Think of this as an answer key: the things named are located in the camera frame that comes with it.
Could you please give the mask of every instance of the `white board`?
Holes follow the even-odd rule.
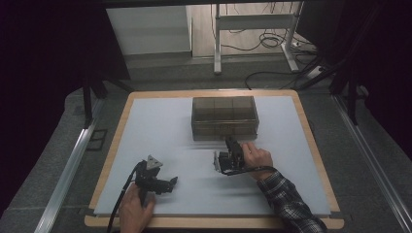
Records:
[[[274,166],[291,180],[315,215],[330,215],[326,195],[292,98],[255,97],[258,148],[271,151]],[[215,171],[214,151],[224,142],[195,142],[191,135],[192,98],[135,99],[118,153],[94,213],[112,212],[133,167],[151,154],[163,163],[161,180],[179,177],[172,193],[156,196],[158,215],[273,214],[248,175]]]

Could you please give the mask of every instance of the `power strip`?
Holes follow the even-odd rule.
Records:
[[[309,80],[312,80],[313,78],[317,77],[325,70],[326,70],[325,67],[317,66],[309,74],[306,75],[306,78],[308,78]]]

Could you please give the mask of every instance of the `black curtain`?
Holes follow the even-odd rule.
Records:
[[[82,79],[129,79],[104,8],[3,1],[0,10],[1,213],[41,155]]]

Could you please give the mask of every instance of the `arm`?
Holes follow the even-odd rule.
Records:
[[[257,149],[253,143],[242,145],[246,165],[273,166],[269,151]],[[279,171],[254,172],[251,176],[265,195],[270,208],[293,232],[326,232],[325,224],[313,216],[293,183]]]

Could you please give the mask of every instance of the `wooden frame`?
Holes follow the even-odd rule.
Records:
[[[330,185],[324,163],[316,146],[303,107],[297,93],[293,90],[182,90],[182,91],[150,91],[133,92],[128,96],[120,117],[118,129],[110,146],[105,164],[97,182],[89,208],[93,209],[109,177],[113,161],[115,160],[120,138],[127,123],[131,106],[134,99],[138,98],[179,98],[179,97],[224,97],[224,96],[291,96],[296,107],[300,123],[303,128],[313,160],[324,186],[327,202],[332,213],[340,213],[333,189]],[[343,218],[322,217],[328,229],[340,229],[344,225]],[[107,216],[86,216],[87,226],[106,226],[109,222]],[[114,225],[119,226],[119,219],[115,218]],[[242,229],[276,229],[283,228],[282,221],[278,217],[272,216],[154,216],[148,227],[153,228],[242,228]]]

